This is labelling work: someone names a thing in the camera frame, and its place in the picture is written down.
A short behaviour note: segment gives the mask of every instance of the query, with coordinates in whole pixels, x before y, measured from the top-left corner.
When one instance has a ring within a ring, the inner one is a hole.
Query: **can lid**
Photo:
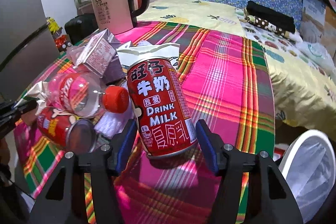
[[[108,86],[102,96],[102,103],[106,110],[114,113],[123,113],[129,104],[127,89],[121,86]]]
[[[67,138],[67,150],[75,154],[91,152],[97,136],[90,120],[80,119],[71,128]]]

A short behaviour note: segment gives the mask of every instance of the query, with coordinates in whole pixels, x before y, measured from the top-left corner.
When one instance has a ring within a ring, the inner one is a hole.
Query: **black cloth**
[[[279,13],[271,8],[259,5],[253,1],[249,1],[246,10],[250,15],[267,20],[273,25],[291,33],[295,33],[294,18]]]

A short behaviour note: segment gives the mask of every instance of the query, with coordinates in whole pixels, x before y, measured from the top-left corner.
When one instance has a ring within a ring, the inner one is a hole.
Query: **barcode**
[[[193,143],[196,140],[196,131],[195,131],[194,124],[191,119],[185,120],[185,124],[187,125],[190,142]]]

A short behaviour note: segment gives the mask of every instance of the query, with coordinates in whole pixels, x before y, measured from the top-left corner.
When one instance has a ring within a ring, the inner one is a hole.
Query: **plastic bottle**
[[[59,73],[48,83],[48,93],[54,107],[83,118],[95,117],[105,109],[123,113],[129,104],[125,88],[106,87],[92,72]]]

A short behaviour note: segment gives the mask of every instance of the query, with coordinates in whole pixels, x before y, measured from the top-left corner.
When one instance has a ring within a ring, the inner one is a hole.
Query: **can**
[[[189,107],[168,59],[150,57],[134,63],[127,72],[127,86],[149,158],[177,155],[197,143]]]
[[[92,152],[96,144],[96,133],[92,122],[67,111],[45,107],[37,117],[41,133],[75,154]]]

